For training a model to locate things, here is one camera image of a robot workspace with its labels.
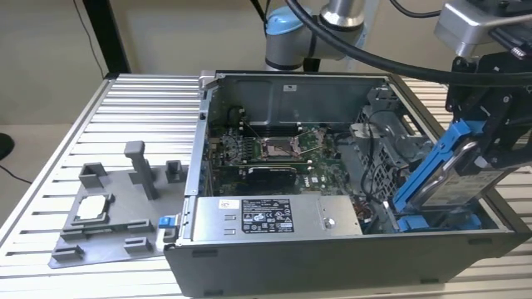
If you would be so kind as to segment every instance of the wire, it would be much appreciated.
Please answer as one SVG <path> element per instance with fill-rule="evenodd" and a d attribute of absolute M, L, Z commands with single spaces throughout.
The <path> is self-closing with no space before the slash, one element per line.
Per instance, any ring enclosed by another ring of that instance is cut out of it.
<path fill-rule="evenodd" d="M 254 132 L 254 134 L 260 138 L 260 135 L 258 134 L 258 132 L 255 132 L 254 128 L 251 128 L 251 125 L 244 121 L 243 121 L 243 123 L 248 126 L 248 128 Z"/>
<path fill-rule="evenodd" d="M 383 58 L 354 47 L 332 32 L 330 32 L 327 28 L 312 19 L 298 0 L 286 0 L 286 2 L 299 20 L 302 20 L 310 30 L 327 42 L 327 44 L 351 58 L 382 70 L 419 80 L 464 86 L 523 86 L 530 85 L 532 82 L 532 73 L 468 74 L 462 72 L 446 72 L 424 67 L 416 67 Z"/>
<path fill-rule="evenodd" d="M 240 109 L 244 109 L 244 107 L 243 106 L 231 106 L 230 108 L 228 108 L 228 110 L 227 110 L 227 115 L 226 115 L 226 122 L 227 122 L 227 125 L 228 126 L 231 126 L 231 125 L 234 125 L 232 123 L 231 123 L 231 112 L 232 112 L 232 110 L 235 109 L 235 108 L 239 108 L 239 110 Z"/>
<path fill-rule="evenodd" d="M 251 4 L 254 5 L 255 10 L 258 11 L 260 20 L 262 20 L 263 22 L 266 22 L 266 21 L 267 21 L 267 20 L 266 20 L 267 17 L 266 17 L 264 11 L 263 11 L 263 7 L 260 6 L 259 0 L 250 0 L 250 2 L 251 2 Z"/>
<path fill-rule="evenodd" d="M 268 11 L 270 11 L 270 5 L 272 4 L 272 0 L 267 0 L 266 2 L 266 8 L 264 8 L 264 21 L 263 21 L 263 27 L 264 27 L 264 36 L 267 36 L 267 27 L 268 27 Z"/>
<path fill-rule="evenodd" d="M 438 17 L 442 11 L 431 11 L 431 12 L 414 12 L 406 9 L 398 2 L 398 0 L 390 0 L 394 7 L 404 14 L 407 17 L 412 17 L 415 19 L 428 19 L 430 17 Z"/>
<path fill-rule="evenodd" d="M 291 153 L 290 151 L 287 151 L 286 149 L 283 149 L 283 147 L 280 147 L 280 146 L 274 146 L 274 148 L 279 148 L 283 152 L 286 152 L 287 154 L 291 154 L 291 156 L 295 155 L 294 152 Z"/>
<path fill-rule="evenodd" d="M 364 121 L 364 124 L 367 124 L 367 126 L 368 126 L 370 149 L 368 149 L 368 168 L 366 168 L 363 177 L 360 179 L 360 187 L 362 187 L 363 193 L 366 195 L 366 198 L 368 198 L 370 201 L 375 198 L 374 194 L 372 194 L 372 189 L 370 189 L 370 191 L 366 189 L 366 179 L 368 178 L 370 169 L 374 165 L 374 154 L 375 154 L 375 142 L 374 142 L 375 137 L 374 137 L 374 131 L 372 131 L 372 127 L 371 127 L 371 119 L 372 119 L 374 115 L 379 114 L 380 112 L 388 112 L 388 111 L 390 110 L 375 111 Z"/>
<path fill-rule="evenodd" d="M 102 65 L 100 65 L 100 62 L 99 62 L 99 58 L 96 57 L 96 52 L 94 51 L 94 45 L 92 45 L 91 34 L 90 34 L 88 29 L 87 29 L 86 23 L 83 22 L 82 13 L 80 13 L 80 9 L 79 9 L 79 7 L 78 7 L 76 0 L 72 0 L 72 2 L 74 2 L 74 6 L 76 7 L 78 17 L 80 18 L 80 22 L 82 22 L 83 29 L 86 30 L 87 37 L 88 37 L 88 39 L 90 39 L 92 57 L 94 57 L 94 59 L 95 59 L 95 61 L 96 61 L 96 64 L 99 65 L 102 79 L 104 79 Z"/>
<path fill-rule="evenodd" d="M 27 179 L 23 179 L 23 178 L 20 178 L 19 176 L 16 176 L 16 175 L 10 171 L 10 169 L 6 168 L 6 167 L 3 167 L 2 165 L 0 165 L 0 169 L 3 169 L 3 170 L 10 174 L 10 176 L 11 176 L 12 178 L 15 178 L 15 179 L 18 179 L 18 180 L 20 180 L 20 181 L 28 183 L 30 185 L 34 183 L 32 181 L 28 181 Z"/>
<path fill-rule="evenodd" d="M 350 131 L 343 131 L 343 132 L 340 132 L 340 133 L 336 134 L 335 138 L 332 139 L 332 143 L 334 143 L 335 145 L 343 145 L 343 144 L 339 143 L 339 141 L 343 140 L 343 139 L 350 138 L 351 136 L 352 136 L 352 135 L 351 135 L 351 132 L 350 132 Z"/>

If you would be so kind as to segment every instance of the motherboard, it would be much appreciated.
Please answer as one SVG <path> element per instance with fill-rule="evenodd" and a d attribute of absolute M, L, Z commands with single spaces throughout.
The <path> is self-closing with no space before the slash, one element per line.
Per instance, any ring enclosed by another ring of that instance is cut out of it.
<path fill-rule="evenodd" d="M 208 140 L 215 196 L 352 194 L 338 134 L 327 125 L 268 131 L 243 125 L 214 130 L 222 134 Z"/>

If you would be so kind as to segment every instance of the open computer chassis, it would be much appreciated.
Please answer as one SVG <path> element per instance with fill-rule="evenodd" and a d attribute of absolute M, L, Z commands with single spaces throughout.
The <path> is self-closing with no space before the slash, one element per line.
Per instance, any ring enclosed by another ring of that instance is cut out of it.
<path fill-rule="evenodd" d="M 142 144 L 134 174 L 88 165 L 100 183 L 80 189 L 52 267 L 164 253 L 187 296 L 308 292 L 443 283 L 530 238 L 496 191 L 468 206 L 476 225 L 427 210 L 431 228 L 402 229 L 392 198 L 443 129 L 398 76 L 219 71 L 200 83 L 191 165 L 146 175 Z"/>

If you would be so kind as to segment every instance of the metal frame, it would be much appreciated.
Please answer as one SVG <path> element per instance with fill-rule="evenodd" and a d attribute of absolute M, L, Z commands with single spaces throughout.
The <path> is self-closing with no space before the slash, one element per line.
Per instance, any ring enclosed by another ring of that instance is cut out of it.
<path fill-rule="evenodd" d="M 227 76 L 260 76 L 260 75 L 268 75 L 268 72 L 264 71 L 255 71 L 255 72 L 247 72 L 243 73 L 242 71 L 218 71 L 216 76 L 214 77 L 215 79 L 218 78 L 226 78 Z M 446 132 L 442 125 L 436 121 L 434 115 L 430 113 L 428 109 L 423 105 L 422 101 L 419 100 L 418 96 L 412 93 L 410 90 L 408 86 L 406 85 L 403 79 L 396 76 L 396 75 L 390 75 L 390 74 L 356 74 L 356 75 L 346 75 L 344 73 L 319 73 L 319 74 L 312 74 L 312 73 L 294 73 L 294 72 L 272 72 L 270 76 L 275 77 L 307 77 L 308 75 L 312 75 L 314 77 L 347 77 L 347 78 L 382 78 L 387 80 L 391 83 L 392 89 L 395 90 L 398 96 L 400 97 L 400 100 L 403 104 L 407 107 L 407 110 L 410 111 L 411 115 L 415 117 L 419 125 L 422 126 L 423 130 L 430 136 L 430 139 L 436 142 L 439 138 L 443 136 L 443 133 Z M 208 90 L 208 94 L 206 94 L 206 99 L 210 99 L 214 94 L 214 89 Z M 208 120 L 208 104 L 210 102 L 202 101 L 200 104 L 200 112 L 206 113 L 206 119 L 198 121 L 198 129 L 196 129 L 196 135 L 195 135 L 195 150 L 194 150 L 194 156 L 191 157 L 191 164 L 194 165 L 200 165 L 202 162 L 202 154 L 203 154 L 203 147 L 204 144 L 200 142 L 204 140 L 204 134 L 206 134 L 206 129 L 207 129 L 207 120 Z M 199 177 L 200 177 L 200 172 L 199 169 L 200 167 L 192 167 L 191 169 L 195 169 L 194 173 L 190 173 L 188 175 L 188 180 L 187 180 L 187 190 L 186 190 L 186 196 L 196 196 L 198 195 L 198 187 L 199 187 Z M 502 220 L 506 225 L 508 225 L 512 229 L 516 229 L 516 233 L 531 233 L 530 228 L 524 225 L 524 222 L 520 220 L 518 217 L 518 214 L 512 212 L 512 210 L 508 210 L 506 207 L 510 207 L 507 205 L 506 200 L 499 196 L 498 191 L 494 189 L 492 191 L 488 192 L 488 195 L 486 198 L 488 199 L 488 202 L 491 204 L 483 205 L 484 208 L 487 209 L 487 212 L 490 215 L 494 217 L 499 217 L 499 219 L 494 219 L 494 221 Z M 188 219 L 183 219 L 183 224 L 191 219 L 194 219 L 195 215 L 195 206 L 192 204 L 188 204 L 187 206 L 188 210 L 184 209 L 184 214 L 188 214 L 190 217 Z M 504 211 L 503 213 L 498 213 L 498 209 L 502 208 Z M 508 232 L 508 228 L 506 227 L 499 227 L 499 229 L 494 230 L 480 230 L 480 231 L 462 231 L 462 232 L 418 232 L 418 233 L 411 233 L 410 235 L 452 235 L 452 234 L 467 234 L 470 232 L 475 232 L 478 234 L 491 234 L 495 232 Z M 386 235 L 364 235 L 364 237 L 371 238 L 371 237 L 398 237 L 395 234 L 386 234 Z M 232 244 L 232 243 L 240 243 L 240 241 L 222 241 L 222 242 L 194 242 L 195 244 Z"/>
<path fill-rule="evenodd" d="M 75 192 L 72 185 L 78 184 L 74 181 L 78 173 L 64 172 L 67 169 L 62 169 L 62 166 L 82 167 L 82 161 L 75 162 L 75 164 L 72 164 L 72 160 L 68 164 L 66 162 L 75 157 L 74 154 L 78 157 L 98 154 L 99 159 L 108 162 L 114 161 L 118 153 L 114 143 L 123 142 L 120 141 L 123 138 L 120 140 L 114 140 L 111 136 L 88 138 L 88 135 L 139 134 L 148 136 L 152 145 L 158 146 L 156 148 L 152 147 L 152 152 L 148 154 L 150 159 L 160 160 L 162 155 L 164 157 L 190 155 L 191 141 L 184 143 L 166 132 L 168 132 L 170 126 L 178 126 L 192 120 L 194 114 L 188 108 L 192 95 L 188 86 L 198 84 L 198 76 L 122 75 L 116 82 L 108 83 L 106 80 L 106 84 L 115 86 L 111 91 L 112 95 L 106 96 L 106 88 L 99 89 L 35 181 L 36 187 L 30 188 L 23 203 L 10 217 L 10 224 L 0 230 L 2 237 L 6 237 L 6 233 L 12 231 L 8 233 L 7 242 L 0 247 L 3 253 L 0 255 L 0 297 L 131 298 L 142 296 L 155 299 L 164 296 L 184 298 L 163 257 L 60 270 L 51 270 L 46 265 L 52 250 L 51 244 L 56 242 L 55 239 L 51 239 L 54 231 L 50 229 L 62 229 L 64 216 L 62 212 L 51 211 L 70 209 L 71 200 L 66 194 L 71 193 L 67 193 L 70 191 L 66 191 L 66 189 Z M 439 121 L 435 128 L 443 132 L 442 126 L 446 127 L 452 119 L 444 109 L 446 86 L 406 79 L 406 83 L 400 83 L 399 88 L 404 89 L 406 93 L 418 95 L 423 103 L 415 103 L 412 106 L 434 115 Z M 159 97 L 151 98 L 148 101 L 154 92 L 159 94 Z M 188 110 L 178 110 L 184 105 Z M 140 107 L 146 109 L 143 114 L 135 112 Z M 190 139 L 187 137 L 187 140 L 191 140 L 194 133 L 187 133 L 188 135 L 192 135 Z M 79 141 L 75 136 L 82 136 L 83 139 Z M 122 162 L 116 163 L 114 165 L 120 169 L 127 166 Z M 532 171 L 530 167 L 526 167 L 499 183 L 498 192 L 494 192 L 490 196 L 498 196 L 502 201 L 502 196 L 504 196 L 507 203 L 504 203 L 504 207 L 499 206 L 499 210 L 515 210 L 523 221 L 532 227 L 532 196 L 528 195 L 531 190 Z M 48 212 L 42 215 L 32 215 L 34 212 L 40 213 L 40 211 Z M 20 229 L 39 229 L 39 233 L 19 235 L 18 230 Z M 6 256 L 7 250 L 12 252 L 12 255 Z M 531 261 L 532 241 L 519 246 L 504 257 L 479 261 L 444 285 L 279 294 L 260 296 L 260 298 L 286 299 L 294 296 L 308 299 L 339 297 L 367 299 L 375 297 L 528 298 L 532 291 Z"/>
<path fill-rule="evenodd" d="M 259 77 L 308 77 L 307 74 L 279 74 L 266 72 L 223 72 L 218 78 L 228 79 L 230 76 Z M 387 80 L 407 106 L 412 119 L 419 123 L 423 131 L 428 132 L 434 141 L 439 140 L 444 132 L 432 114 L 423 108 L 418 97 L 408 93 L 403 80 L 399 77 L 378 74 L 314 74 L 312 77 L 356 78 L 379 77 Z M 198 127 L 196 138 L 204 140 L 203 127 Z M 191 162 L 199 167 L 199 160 Z M 311 289 L 320 292 L 330 289 L 388 287 L 394 285 L 424 285 L 443 283 L 451 280 L 471 264 L 487 258 L 495 258 L 516 248 L 532 235 L 528 228 L 515 227 L 514 221 L 519 219 L 515 211 L 498 211 L 498 207 L 507 204 L 504 199 L 488 198 L 491 205 L 483 203 L 483 208 L 498 225 L 510 226 L 496 229 L 463 230 L 451 232 L 411 232 L 408 234 L 382 235 L 339 235 L 335 237 L 314 235 L 288 236 L 278 239 L 255 238 L 246 236 L 220 237 L 218 240 L 196 240 L 195 230 L 199 217 L 216 217 L 212 210 L 202 210 L 196 193 L 187 200 L 182 221 L 182 236 L 175 244 L 167 244 L 164 256 L 171 265 L 171 270 L 182 286 L 183 293 L 191 297 L 239 296 L 252 294 L 270 294 L 271 292 L 288 293 L 304 292 Z M 240 197 L 218 197 L 219 199 L 242 199 Z M 276 196 L 251 196 L 255 198 L 278 198 Z M 235 229 L 240 221 L 227 223 L 228 229 Z M 324 260 L 314 263 L 314 272 L 331 273 L 330 275 L 308 275 L 304 267 L 290 266 L 287 259 L 295 259 L 298 265 L 311 264 L 316 256 Z M 354 279 L 352 269 L 363 268 L 364 275 Z M 260 280 L 254 278 L 254 273 L 260 272 Z"/>
<path fill-rule="evenodd" d="M 110 73 L 131 73 L 110 0 L 83 0 Z"/>

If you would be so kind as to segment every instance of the slotted metal surface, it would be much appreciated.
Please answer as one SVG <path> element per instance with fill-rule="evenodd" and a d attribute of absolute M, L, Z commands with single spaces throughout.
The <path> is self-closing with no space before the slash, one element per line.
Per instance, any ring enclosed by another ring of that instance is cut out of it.
<path fill-rule="evenodd" d="M 410 79 L 407 84 L 447 127 L 446 87 Z M 127 169 L 131 164 L 122 155 L 124 144 L 144 140 L 152 165 L 163 165 L 168 159 L 187 164 L 198 106 L 198 77 L 122 75 L 103 84 L 0 230 L 2 298 L 182 297 L 164 257 L 58 270 L 47 263 L 74 203 L 83 163 L 102 162 L 108 170 Z M 531 168 L 512 174 L 498 190 L 532 225 Z M 500 259 L 479 261 L 446 285 L 260 296 L 340 297 L 532 298 L 532 242 Z"/>

